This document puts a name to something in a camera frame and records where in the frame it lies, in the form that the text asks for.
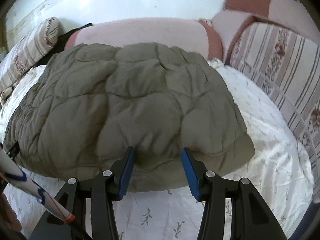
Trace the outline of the olive green puffer jacket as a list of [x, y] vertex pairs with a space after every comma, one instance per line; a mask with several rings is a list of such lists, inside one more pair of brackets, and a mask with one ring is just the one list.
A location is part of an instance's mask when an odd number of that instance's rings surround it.
[[225, 176], [253, 157], [222, 76], [200, 54], [157, 43], [81, 44], [55, 54], [12, 114], [4, 148], [42, 176], [94, 178], [136, 151], [129, 191], [187, 185], [181, 151]]

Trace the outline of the white leaf-print duvet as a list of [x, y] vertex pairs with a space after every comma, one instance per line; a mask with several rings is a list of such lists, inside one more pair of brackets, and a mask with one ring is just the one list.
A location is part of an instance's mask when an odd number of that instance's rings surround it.
[[[209, 65], [223, 77], [251, 137], [255, 155], [227, 179], [248, 178], [290, 237], [312, 201], [314, 178], [309, 155], [273, 102], [252, 81], [220, 60]], [[204, 204], [189, 187], [128, 193], [114, 203], [120, 239], [195, 239]]]

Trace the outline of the black garment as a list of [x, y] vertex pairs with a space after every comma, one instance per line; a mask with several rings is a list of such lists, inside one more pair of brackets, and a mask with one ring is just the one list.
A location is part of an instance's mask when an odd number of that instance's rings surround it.
[[39, 61], [37, 61], [33, 67], [38, 67], [40, 65], [46, 65], [48, 63], [48, 61], [50, 60], [50, 58], [57, 53], [60, 53], [62, 51], [64, 51], [65, 46], [68, 42], [68, 40], [70, 39], [70, 37], [74, 34], [74, 33], [78, 33], [81, 29], [87, 28], [92, 26], [92, 23], [88, 23], [86, 25], [83, 25], [81, 27], [78, 28], [74, 28], [72, 30], [70, 30], [69, 32], [60, 35], [57, 37], [57, 43], [56, 45], [43, 57], [41, 58]]

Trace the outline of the striped floral pillow right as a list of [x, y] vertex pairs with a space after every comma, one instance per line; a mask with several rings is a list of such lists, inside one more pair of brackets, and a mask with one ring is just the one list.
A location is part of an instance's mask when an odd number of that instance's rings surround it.
[[308, 152], [319, 202], [319, 45], [289, 29], [253, 23], [236, 42], [230, 65], [265, 92]]

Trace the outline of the striped floral pillow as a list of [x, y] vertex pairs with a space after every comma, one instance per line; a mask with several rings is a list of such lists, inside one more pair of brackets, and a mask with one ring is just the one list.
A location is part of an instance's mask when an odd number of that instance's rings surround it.
[[289, 29], [253, 23], [236, 42], [230, 65], [265, 92], [308, 152], [319, 202], [319, 45]]
[[59, 20], [51, 17], [27, 33], [1, 62], [1, 92], [11, 87], [56, 45]]

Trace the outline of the striped floral pillow left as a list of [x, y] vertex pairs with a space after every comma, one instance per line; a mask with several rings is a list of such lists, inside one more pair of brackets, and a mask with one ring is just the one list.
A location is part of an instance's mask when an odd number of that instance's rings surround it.
[[1, 62], [1, 92], [11, 87], [56, 45], [59, 20], [51, 17], [27, 33]]

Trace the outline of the pink and maroon bolster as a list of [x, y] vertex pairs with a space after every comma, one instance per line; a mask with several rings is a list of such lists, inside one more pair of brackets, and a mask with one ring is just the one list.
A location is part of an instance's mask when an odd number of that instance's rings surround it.
[[208, 60], [223, 58], [221, 38], [211, 25], [181, 18], [133, 18], [95, 24], [73, 33], [65, 49], [82, 43], [123, 47], [150, 42], [197, 52]]

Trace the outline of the pink maroon folded blanket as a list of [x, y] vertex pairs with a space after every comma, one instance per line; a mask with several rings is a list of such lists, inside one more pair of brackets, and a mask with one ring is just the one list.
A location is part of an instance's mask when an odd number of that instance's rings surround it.
[[319, 29], [302, 3], [294, 0], [225, 0], [223, 10], [212, 18], [221, 40], [221, 60], [229, 64], [242, 32], [254, 22], [290, 29], [319, 44]]

